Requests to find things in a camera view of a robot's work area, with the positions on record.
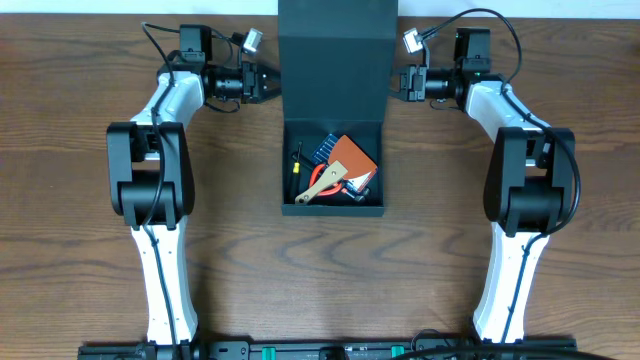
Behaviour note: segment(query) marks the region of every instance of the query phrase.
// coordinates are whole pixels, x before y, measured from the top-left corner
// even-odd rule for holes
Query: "green tape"
[[[262,360],[276,360],[276,348],[262,348]]]
[[[395,345],[391,347],[391,357],[394,358],[396,356],[400,356],[404,354],[404,346]]]

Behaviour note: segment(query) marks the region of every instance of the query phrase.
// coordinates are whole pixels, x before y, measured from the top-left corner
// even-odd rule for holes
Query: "open box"
[[[284,113],[283,215],[382,216],[382,124],[395,51],[397,1],[279,0],[278,38]],[[362,203],[344,194],[309,205],[289,198],[291,154],[329,134],[347,135],[378,165]],[[300,192],[311,172],[301,168]]]

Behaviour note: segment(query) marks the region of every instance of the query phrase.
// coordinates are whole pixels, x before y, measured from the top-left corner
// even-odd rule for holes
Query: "screwdriver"
[[[298,143],[298,155],[293,163],[291,181],[289,181],[289,199],[293,202],[300,192],[300,152],[302,151],[302,141]]]

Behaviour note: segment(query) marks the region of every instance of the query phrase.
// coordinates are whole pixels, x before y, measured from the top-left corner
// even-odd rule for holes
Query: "table surface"
[[[274,17],[0,15],[0,357],[72,358],[86,341],[146,334],[140,259],[111,208],[105,148],[108,124],[155,90],[161,60],[143,20],[256,27],[261,59],[278,62]],[[401,18],[398,34],[440,21]],[[640,22],[513,23],[524,48],[516,93],[574,131],[584,192],[538,265],[526,332],[638,358]],[[512,71],[501,22],[458,25],[492,27],[494,69]],[[451,64],[454,31],[432,41],[436,66]],[[396,63],[417,62],[401,44]],[[492,151],[467,116],[389,99],[387,209],[374,219],[281,216],[280,99],[230,115],[203,108],[187,138],[197,192],[188,271],[206,334],[408,338],[467,327],[491,251],[482,191]]]

